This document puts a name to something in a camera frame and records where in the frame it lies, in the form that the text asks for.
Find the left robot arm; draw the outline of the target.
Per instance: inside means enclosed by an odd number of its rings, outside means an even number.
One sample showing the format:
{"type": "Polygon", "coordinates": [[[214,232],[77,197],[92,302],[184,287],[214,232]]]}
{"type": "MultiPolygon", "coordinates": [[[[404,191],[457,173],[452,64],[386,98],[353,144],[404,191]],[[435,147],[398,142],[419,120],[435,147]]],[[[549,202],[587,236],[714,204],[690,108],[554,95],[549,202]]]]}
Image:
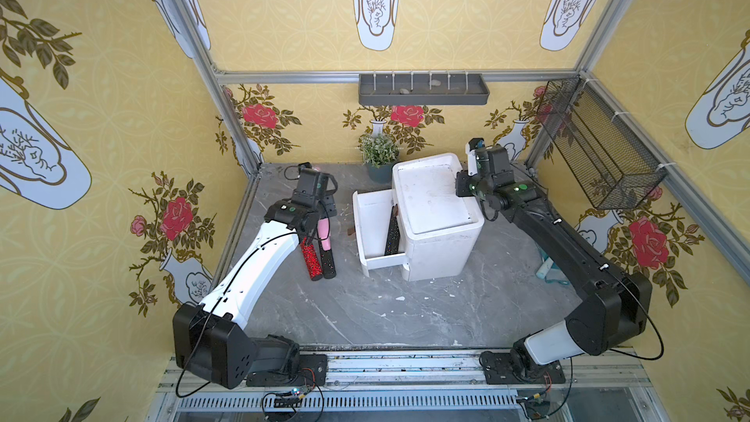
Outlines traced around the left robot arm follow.
{"type": "Polygon", "coordinates": [[[310,278],[333,279],[330,220],[338,183],[308,163],[298,166],[291,197],[269,207],[250,247],[232,271],[196,305],[173,318],[177,366],[208,383],[236,388],[247,376],[289,376],[300,370],[299,346],[277,335],[249,336],[245,328],[275,272],[300,248],[310,278]]]}

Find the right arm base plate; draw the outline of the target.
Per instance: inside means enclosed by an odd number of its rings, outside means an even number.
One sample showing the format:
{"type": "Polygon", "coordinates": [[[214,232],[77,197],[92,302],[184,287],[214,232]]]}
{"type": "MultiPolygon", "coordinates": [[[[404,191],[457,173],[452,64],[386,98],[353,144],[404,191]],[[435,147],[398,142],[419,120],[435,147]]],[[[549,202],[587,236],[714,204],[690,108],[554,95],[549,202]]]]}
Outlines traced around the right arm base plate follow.
{"type": "Polygon", "coordinates": [[[544,385],[566,382],[562,364],[559,361],[548,365],[537,365],[533,359],[526,359],[515,352],[496,353],[484,351],[479,364],[488,385],[544,385]]]}

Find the white drawer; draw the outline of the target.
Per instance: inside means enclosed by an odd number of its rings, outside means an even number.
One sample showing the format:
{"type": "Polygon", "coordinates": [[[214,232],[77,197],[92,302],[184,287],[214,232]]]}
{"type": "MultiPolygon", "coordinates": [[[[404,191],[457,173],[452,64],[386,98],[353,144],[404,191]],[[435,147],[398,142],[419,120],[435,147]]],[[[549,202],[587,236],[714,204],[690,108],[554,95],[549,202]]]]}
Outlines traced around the white drawer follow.
{"type": "Polygon", "coordinates": [[[404,243],[398,245],[396,254],[385,255],[387,234],[394,206],[394,191],[372,191],[353,194],[355,236],[362,273],[370,277],[373,270],[403,267],[407,263],[404,243]]]}

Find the red glitter microphone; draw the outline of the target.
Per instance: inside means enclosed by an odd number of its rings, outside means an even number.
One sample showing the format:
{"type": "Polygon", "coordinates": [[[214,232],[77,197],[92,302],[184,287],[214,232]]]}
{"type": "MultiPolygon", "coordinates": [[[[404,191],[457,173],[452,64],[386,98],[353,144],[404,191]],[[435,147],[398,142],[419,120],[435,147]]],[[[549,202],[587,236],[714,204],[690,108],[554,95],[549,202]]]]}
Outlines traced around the red glitter microphone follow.
{"type": "Polygon", "coordinates": [[[310,279],[319,281],[323,278],[323,271],[313,241],[310,238],[305,238],[301,243],[301,249],[310,279]]]}

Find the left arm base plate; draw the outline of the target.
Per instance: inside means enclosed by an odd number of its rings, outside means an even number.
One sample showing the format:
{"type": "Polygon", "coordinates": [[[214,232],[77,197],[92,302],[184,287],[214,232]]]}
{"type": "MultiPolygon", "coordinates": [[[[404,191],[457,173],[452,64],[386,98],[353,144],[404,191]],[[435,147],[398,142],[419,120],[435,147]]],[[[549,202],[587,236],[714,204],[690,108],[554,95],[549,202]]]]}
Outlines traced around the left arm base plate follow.
{"type": "Polygon", "coordinates": [[[251,372],[245,382],[248,387],[321,387],[326,383],[327,371],[326,354],[301,354],[281,370],[251,372]]]}

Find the black glitter microphone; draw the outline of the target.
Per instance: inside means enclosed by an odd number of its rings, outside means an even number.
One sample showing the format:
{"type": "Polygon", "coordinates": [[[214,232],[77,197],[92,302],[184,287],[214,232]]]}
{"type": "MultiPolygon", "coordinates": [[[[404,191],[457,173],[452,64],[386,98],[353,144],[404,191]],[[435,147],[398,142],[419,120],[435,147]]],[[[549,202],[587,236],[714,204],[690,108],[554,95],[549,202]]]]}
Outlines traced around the black glitter microphone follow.
{"type": "Polygon", "coordinates": [[[320,250],[320,265],[322,275],[325,279],[334,279],[336,277],[335,261],[331,250],[320,250]]]}

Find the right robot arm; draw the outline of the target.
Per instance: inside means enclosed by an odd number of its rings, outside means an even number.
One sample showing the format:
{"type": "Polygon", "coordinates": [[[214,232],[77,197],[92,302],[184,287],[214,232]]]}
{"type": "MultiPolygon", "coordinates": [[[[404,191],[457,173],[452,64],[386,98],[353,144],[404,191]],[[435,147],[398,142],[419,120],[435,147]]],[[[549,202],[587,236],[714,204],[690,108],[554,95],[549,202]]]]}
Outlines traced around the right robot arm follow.
{"type": "Polygon", "coordinates": [[[491,209],[530,236],[581,300],[558,324],[514,344],[511,369],[519,379],[531,381],[562,359],[617,351],[654,323],[648,314],[652,284],[643,274],[629,274],[595,250],[535,181],[517,180],[505,148],[474,138],[466,149],[468,165],[456,175],[457,197],[474,197],[480,209],[491,209]]]}

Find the white drawer cabinet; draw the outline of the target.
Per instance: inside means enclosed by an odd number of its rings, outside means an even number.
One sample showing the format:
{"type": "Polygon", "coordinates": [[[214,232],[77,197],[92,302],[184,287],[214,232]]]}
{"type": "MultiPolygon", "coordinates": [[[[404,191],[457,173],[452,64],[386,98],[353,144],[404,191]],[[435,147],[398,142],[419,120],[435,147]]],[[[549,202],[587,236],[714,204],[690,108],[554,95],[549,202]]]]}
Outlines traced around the white drawer cabinet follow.
{"type": "Polygon", "coordinates": [[[484,216],[474,197],[455,193],[461,169],[451,152],[400,162],[393,168],[406,281],[455,277],[469,260],[484,216]]]}

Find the pink microphone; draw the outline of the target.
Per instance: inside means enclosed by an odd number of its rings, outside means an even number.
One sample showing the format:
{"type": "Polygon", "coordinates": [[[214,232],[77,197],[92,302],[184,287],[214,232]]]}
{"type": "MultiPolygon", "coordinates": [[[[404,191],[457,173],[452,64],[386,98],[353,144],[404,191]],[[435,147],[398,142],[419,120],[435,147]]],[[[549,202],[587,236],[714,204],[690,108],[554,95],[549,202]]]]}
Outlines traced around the pink microphone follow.
{"type": "Polygon", "coordinates": [[[328,218],[322,218],[318,221],[318,243],[321,250],[331,250],[330,221],[328,218]]]}

